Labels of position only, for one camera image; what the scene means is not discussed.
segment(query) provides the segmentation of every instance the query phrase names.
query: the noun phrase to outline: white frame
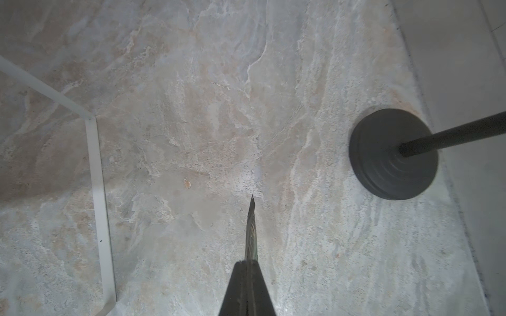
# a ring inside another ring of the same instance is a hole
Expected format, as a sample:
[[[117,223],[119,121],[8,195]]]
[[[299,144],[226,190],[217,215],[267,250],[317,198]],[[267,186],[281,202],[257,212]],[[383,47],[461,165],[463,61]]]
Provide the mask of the white frame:
[[[97,316],[105,316],[116,305],[116,285],[114,282],[114,269],[112,267],[111,239],[109,235],[109,221],[107,219],[107,206],[105,202],[102,161],[100,160],[97,120],[95,116],[84,107],[54,90],[2,56],[0,56],[0,71],[45,95],[54,102],[63,105],[72,112],[79,114],[79,116],[85,120],[86,138],[88,140],[88,156],[90,158],[90,173],[92,177],[95,225],[97,227],[100,273],[102,275],[102,293],[104,297],[104,307],[100,310],[100,312],[98,312]]]

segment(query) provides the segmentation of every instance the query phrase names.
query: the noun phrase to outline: plunger handle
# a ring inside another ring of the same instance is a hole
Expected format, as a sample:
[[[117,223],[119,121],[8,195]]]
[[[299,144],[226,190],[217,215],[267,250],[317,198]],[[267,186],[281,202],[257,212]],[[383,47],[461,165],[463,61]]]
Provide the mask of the plunger handle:
[[[506,133],[506,111],[399,145],[404,157]]]

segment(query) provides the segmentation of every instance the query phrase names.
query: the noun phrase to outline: gray tile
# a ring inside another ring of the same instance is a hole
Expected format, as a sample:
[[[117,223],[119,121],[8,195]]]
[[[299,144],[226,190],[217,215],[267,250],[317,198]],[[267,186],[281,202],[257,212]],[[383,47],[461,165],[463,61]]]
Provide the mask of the gray tile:
[[[413,1],[397,13],[434,130],[505,110],[506,74],[476,0]],[[506,30],[497,31],[506,50]],[[506,315],[505,144],[497,136],[441,151],[496,315]]]
[[[499,43],[499,48],[501,49],[502,57],[506,57],[506,24],[499,27],[494,31],[495,38],[497,38],[497,42]]]
[[[506,1],[505,0],[481,0],[488,21],[492,29],[498,28],[506,22]]]

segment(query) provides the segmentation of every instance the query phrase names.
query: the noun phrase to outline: marble floor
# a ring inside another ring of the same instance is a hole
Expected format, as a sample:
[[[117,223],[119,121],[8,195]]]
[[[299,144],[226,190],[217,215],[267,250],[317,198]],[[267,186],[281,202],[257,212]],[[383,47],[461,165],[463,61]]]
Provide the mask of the marble floor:
[[[19,0],[0,55],[97,115],[117,305],[217,315],[249,198],[278,316],[487,315],[444,163],[381,200],[347,156],[427,122],[387,0]],[[0,74],[0,315],[102,308],[84,122]]]

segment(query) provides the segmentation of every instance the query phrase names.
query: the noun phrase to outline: black plunger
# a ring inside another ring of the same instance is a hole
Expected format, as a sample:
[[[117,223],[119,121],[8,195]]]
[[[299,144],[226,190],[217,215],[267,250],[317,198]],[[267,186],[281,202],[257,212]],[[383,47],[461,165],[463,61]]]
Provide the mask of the black plunger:
[[[362,185],[388,200],[406,200],[430,186],[438,149],[506,133],[506,112],[431,134],[415,115],[398,109],[362,119],[350,138],[350,162]]]

